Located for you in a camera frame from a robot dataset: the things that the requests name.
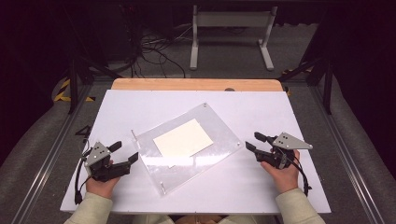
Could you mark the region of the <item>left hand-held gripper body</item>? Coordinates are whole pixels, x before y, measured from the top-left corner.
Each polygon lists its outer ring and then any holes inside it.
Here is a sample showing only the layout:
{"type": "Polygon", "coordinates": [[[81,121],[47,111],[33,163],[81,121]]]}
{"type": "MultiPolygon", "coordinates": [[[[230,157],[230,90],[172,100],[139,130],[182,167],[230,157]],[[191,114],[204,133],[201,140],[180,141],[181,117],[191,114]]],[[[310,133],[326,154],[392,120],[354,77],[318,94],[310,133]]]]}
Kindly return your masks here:
{"type": "Polygon", "coordinates": [[[102,143],[96,142],[84,161],[89,177],[96,181],[107,182],[110,179],[130,173],[131,164],[128,161],[116,164],[110,163],[111,153],[107,148],[102,143]]]}

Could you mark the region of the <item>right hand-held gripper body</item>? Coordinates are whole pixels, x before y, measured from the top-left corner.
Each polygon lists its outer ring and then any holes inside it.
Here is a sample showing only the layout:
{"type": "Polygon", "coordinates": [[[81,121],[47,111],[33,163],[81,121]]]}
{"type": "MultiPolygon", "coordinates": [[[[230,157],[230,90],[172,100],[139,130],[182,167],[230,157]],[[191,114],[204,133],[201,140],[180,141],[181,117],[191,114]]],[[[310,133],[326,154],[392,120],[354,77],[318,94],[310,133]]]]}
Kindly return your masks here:
{"type": "Polygon", "coordinates": [[[294,149],[312,149],[311,144],[306,143],[288,133],[281,133],[274,137],[274,143],[269,144],[272,147],[271,152],[262,151],[261,155],[255,155],[256,161],[266,161],[276,169],[288,168],[295,158],[294,149]]]}

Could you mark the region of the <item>clear plastic sleeve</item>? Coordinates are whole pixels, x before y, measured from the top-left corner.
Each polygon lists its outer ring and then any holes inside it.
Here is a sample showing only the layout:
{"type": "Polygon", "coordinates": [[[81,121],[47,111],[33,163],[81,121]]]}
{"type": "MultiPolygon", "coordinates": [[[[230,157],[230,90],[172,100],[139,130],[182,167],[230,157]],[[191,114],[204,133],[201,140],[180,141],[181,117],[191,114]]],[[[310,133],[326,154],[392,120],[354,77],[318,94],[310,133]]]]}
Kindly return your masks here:
{"type": "Polygon", "coordinates": [[[239,138],[208,103],[202,103],[176,118],[139,134],[135,142],[154,186],[162,195],[194,179],[241,147],[239,138]],[[153,139],[191,119],[196,119],[200,123],[213,140],[213,144],[190,157],[164,157],[153,139]]]}

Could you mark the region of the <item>cream paper sheet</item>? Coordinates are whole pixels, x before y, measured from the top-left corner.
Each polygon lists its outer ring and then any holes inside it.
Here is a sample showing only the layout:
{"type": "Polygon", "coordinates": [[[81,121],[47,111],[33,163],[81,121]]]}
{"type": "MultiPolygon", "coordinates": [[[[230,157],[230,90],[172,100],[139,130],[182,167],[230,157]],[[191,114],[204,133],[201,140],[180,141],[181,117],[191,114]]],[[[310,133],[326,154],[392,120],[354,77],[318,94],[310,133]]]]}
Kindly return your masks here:
{"type": "Polygon", "coordinates": [[[190,157],[209,147],[213,140],[196,119],[191,119],[173,130],[153,139],[164,157],[190,157]]]}

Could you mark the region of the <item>person's left hand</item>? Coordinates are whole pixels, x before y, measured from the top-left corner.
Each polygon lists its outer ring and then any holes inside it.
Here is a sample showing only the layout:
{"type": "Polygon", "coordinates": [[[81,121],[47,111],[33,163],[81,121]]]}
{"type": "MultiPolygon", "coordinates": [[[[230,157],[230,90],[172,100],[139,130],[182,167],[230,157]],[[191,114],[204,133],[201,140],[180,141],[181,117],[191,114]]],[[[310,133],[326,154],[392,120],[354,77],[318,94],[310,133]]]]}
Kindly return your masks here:
{"type": "Polygon", "coordinates": [[[86,190],[89,193],[93,193],[103,198],[111,199],[113,195],[113,190],[119,181],[119,177],[110,179],[107,182],[96,181],[90,177],[86,182],[86,190]]]}

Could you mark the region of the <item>person's right hand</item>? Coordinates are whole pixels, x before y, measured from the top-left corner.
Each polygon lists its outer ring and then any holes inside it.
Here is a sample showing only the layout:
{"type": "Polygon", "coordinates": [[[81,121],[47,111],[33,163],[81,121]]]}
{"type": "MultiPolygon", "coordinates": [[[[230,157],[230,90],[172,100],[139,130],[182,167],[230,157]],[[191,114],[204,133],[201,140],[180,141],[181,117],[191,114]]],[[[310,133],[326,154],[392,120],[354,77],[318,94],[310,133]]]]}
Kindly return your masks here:
{"type": "Polygon", "coordinates": [[[273,178],[276,189],[280,194],[298,188],[299,170],[294,165],[279,170],[266,161],[262,161],[261,166],[273,178]]]}

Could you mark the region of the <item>white board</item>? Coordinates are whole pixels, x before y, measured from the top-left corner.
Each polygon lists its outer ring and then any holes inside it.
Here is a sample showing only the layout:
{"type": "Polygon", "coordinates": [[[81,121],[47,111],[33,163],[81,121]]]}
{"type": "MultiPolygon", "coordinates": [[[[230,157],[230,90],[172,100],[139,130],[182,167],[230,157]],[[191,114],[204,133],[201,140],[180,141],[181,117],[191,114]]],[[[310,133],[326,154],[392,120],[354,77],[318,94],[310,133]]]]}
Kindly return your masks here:
{"type": "Polygon", "coordinates": [[[100,106],[89,139],[122,147],[112,158],[124,161],[138,152],[139,160],[114,191],[113,212],[120,214],[278,213],[276,187],[245,142],[267,151],[254,133],[300,137],[301,131],[283,91],[115,91],[100,106]],[[162,195],[140,158],[135,139],[192,108],[208,103],[241,141],[232,155],[179,188],[162,195]]]}

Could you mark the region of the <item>black metal stand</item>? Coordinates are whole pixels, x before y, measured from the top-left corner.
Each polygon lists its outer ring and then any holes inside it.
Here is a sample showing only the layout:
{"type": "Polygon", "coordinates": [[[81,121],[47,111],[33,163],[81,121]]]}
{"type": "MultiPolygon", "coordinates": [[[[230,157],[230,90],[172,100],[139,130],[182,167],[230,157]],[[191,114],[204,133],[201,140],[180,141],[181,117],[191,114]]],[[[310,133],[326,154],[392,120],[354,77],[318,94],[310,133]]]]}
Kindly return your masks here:
{"type": "Polygon", "coordinates": [[[308,86],[317,86],[319,82],[324,79],[324,87],[322,94],[322,104],[325,111],[330,115],[331,112],[331,97],[332,97],[332,63],[326,57],[316,58],[310,62],[303,63],[295,69],[289,71],[286,75],[282,75],[277,80],[285,82],[299,74],[306,69],[311,68],[311,72],[305,79],[308,86]]]}
{"type": "Polygon", "coordinates": [[[91,67],[108,77],[119,78],[120,75],[108,68],[86,5],[61,2],[53,8],[53,11],[59,39],[69,62],[68,77],[71,90],[69,113],[72,114],[79,104],[78,82],[91,85],[94,81],[91,67]]]}

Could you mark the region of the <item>yellow black floor tape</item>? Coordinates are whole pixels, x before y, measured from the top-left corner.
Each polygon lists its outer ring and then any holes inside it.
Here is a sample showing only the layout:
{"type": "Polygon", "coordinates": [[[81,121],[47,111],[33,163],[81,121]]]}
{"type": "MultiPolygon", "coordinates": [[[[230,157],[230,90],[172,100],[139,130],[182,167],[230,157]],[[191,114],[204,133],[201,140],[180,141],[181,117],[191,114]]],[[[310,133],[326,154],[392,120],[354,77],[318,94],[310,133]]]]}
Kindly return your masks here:
{"type": "Polygon", "coordinates": [[[61,88],[58,90],[54,97],[54,102],[70,102],[72,98],[70,96],[65,96],[64,93],[67,89],[67,87],[70,85],[70,79],[66,78],[64,80],[64,83],[62,84],[61,88]]]}

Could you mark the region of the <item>desk with white metal legs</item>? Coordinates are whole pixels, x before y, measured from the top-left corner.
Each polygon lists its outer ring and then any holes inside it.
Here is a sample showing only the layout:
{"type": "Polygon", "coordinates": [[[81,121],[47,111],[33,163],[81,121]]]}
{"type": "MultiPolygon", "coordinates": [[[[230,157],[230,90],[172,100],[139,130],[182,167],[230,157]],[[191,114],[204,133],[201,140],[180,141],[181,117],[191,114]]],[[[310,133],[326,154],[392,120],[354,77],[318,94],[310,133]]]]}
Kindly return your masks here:
{"type": "Polygon", "coordinates": [[[274,65],[267,44],[275,23],[277,7],[264,11],[202,11],[197,5],[192,8],[192,45],[190,70],[198,68],[199,27],[261,27],[264,36],[258,40],[266,69],[273,71],[274,65]]]}

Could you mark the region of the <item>aluminium rail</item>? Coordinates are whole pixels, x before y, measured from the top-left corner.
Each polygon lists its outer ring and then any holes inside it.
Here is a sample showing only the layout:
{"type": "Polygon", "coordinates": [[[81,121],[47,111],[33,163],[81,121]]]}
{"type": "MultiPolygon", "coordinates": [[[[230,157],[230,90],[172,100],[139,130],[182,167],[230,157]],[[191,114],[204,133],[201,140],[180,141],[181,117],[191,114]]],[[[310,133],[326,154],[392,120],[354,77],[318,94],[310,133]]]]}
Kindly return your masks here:
{"type": "Polygon", "coordinates": [[[68,134],[70,127],[72,126],[74,120],[76,119],[79,110],[82,108],[83,103],[85,102],[86,97],[88,96],[92,86],[91,85],[83,85],[81,87],[81,91],[77,97],[77,104],[75,105],[75,109],[65,117],[64,123],[58,132],[51,148],[47,154],[46,159],[44,159],[40,169],[35,175],[35,179],[26,193],[16,215],[12,219],[10,224],[25,224],[27,218],[32,213],[32,209],[35,206],[35,203],[38,197],[41,194],[41,191],[45,187],[50,173],[54,167],[54,164],[58,160],[60,155],[61,147],[64,144],[64,139],[68,134]]]}
{"type": "Polygon", "coordinates": [[[379,212],[378,207],[376,206],[375,201],[372,197],[372,194],[370,190],[368,190],[368,187],[364,179],[362,178],[361,172],[359,171],[356,163],[354,162],[351,154],[348,151],[346,142],[344,141],[340,131],[338,130],[334,119],[331,115],[328,114],[322,103],[323,98],[320,94],[319,89],[316,87],[310,87],[309,90],[313,98],[315,99],[315,102],[318,105],[327,126],[330,129],[332,137],[336,143],[337,154],[339,155],[339,158],[343,163],[344,168],[346,169],[349,180],[361,202],[363,210],[368,217],[370,224],[385,224],[385,220],[379,212]]]}

